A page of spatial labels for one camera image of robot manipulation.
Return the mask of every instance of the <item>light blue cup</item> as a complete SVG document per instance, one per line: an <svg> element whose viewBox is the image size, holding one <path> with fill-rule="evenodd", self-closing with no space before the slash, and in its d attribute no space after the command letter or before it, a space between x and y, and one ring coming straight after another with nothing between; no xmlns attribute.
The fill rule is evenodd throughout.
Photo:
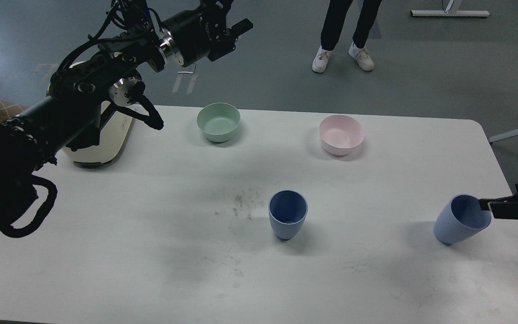
<svg viewBox="0 0 518 324"><path fill-rule="evenodd" d="M292 190L279 191L269 201L269 221L275 235L281 240L295 236L305 221L307 201Z"/></svg>
<svg viewBox="0 0 518 324"><path fill-rule="evenodd" d="M442 243L455 244L481 232L490 223L491 212L483 211L477 198L457 195L441 211L433 233Z"/></svg>

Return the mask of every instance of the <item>black pants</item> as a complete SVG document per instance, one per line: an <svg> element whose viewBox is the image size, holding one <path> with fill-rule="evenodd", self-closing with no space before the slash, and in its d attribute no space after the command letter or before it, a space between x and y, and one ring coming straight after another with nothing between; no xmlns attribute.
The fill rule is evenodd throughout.
<svg viewBox="0 0 518 324"><path fill-rule="evenodd" d="M357 22L357 28L353 34L353 42L358 48L362 49L365 46L366 40L369 37L369 31L373 27L373 23L377 18L377 12L382 0L364 0ZM332 51L335 49L339 36L345 23L347 10L353 3L353 0L330 0L329 8L327 9L327 16L325 17L325 24L321 31L321 47L324 50Z"/></svg>

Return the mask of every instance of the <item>green bowl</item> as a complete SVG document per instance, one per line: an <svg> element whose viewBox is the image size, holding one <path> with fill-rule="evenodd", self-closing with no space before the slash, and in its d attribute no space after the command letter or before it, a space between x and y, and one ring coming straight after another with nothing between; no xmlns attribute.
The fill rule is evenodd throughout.
<svg viewBox="0 0 518 324"><path fill-rule="evenodd" d="M222 143L235 136L241 115L236 107L226 103L205 106L197 115L197 125L211 142Z"/></svg>

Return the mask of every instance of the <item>white sneaker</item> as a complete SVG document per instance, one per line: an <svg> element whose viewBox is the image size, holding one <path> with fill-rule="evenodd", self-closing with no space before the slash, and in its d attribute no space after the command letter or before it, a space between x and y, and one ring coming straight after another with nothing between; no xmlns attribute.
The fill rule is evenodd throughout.
<svg viewBox="0 0 518 324"><path fill-rule="evenodd" d="M369 50L366 46L364 46L362 49L359 49L355 43L351 43L351 47L349 48L349 55L351 55L355 61L357 61L357 64L359 64L359 67L362 68L363 71L372 71L373 68L375 68L373 60L371 59L371 54L369 53Z"/></svg>
<svg viewBox="0 0 518 324"><path fill-rule="evenodd" d="M317 51L317 56L313 60L313 71L317 73L325 72L325 68L327 68L327 63L329 63L329 57L331 56L331 51L326 51L323 47L319 46L319 50Z"/></svg>

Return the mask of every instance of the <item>table surface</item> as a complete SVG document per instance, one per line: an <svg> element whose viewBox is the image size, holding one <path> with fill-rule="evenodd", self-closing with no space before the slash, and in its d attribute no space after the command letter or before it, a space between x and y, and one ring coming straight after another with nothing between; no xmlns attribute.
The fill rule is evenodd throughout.
<svg viewBox="0 0 518 324"><path fill-rule="evenodd" d="M38 172L59 197L34 234L0 234L0 320L518 322L518 221L452 246L432 233L456 194L510 195L476 122L354 115L366 138L336 157L329 113L242 110L213 144L200 108L158 109L165 128L134 123L113 165L60 153ZM281 189L309 205L286 242L267 211Z"/></svg>

